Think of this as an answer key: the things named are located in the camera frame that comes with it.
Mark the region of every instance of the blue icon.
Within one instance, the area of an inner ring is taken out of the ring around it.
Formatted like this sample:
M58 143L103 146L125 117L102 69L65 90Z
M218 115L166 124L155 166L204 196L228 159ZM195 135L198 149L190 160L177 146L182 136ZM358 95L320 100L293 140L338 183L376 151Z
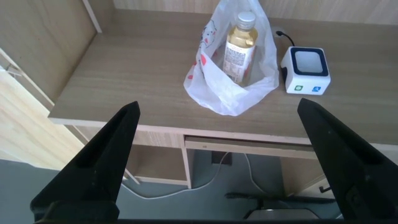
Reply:
M313 89L312 89L312 91L320 91L321 90L321 87L320 86L316 86L316 87L314 87Z

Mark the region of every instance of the white plastic bag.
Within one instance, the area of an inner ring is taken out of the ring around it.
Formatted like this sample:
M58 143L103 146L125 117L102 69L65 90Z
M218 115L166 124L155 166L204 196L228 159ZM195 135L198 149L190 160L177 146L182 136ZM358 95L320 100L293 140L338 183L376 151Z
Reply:
M221 69L226 37L243 11L255 13L259 33L251 78L245 88ZM276 58L271 27L258 0L221 0L202 32L196 62L187 73L184 87L199 105L218 114L237 116L279 86Z

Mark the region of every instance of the bottle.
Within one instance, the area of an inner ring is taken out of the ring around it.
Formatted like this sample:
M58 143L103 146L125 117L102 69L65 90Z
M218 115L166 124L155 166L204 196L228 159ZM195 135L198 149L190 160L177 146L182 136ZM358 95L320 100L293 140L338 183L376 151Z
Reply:
M223 71L240 86L247 85L251 61L258 37L254 28L256 15L240 12L238 22L228 34L225 47Z

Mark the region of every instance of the desk shelf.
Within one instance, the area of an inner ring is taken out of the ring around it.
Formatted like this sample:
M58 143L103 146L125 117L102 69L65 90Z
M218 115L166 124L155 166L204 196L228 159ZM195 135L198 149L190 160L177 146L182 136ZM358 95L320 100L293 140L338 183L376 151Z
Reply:
M127 174L143 182L188 185L181 149L133 145Z

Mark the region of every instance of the wooden wall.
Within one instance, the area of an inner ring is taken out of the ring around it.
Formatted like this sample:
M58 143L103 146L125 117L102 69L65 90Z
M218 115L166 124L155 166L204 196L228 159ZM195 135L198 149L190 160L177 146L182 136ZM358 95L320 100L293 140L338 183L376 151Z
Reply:
M0 71L0 159L62 169L83 147L64 125L8 73Z
M113 0L117 9L212 13L219 0ZM273 18L398 25L398 0L260 0Z
M0 48L56 101L96 34L81 0L0 1Z

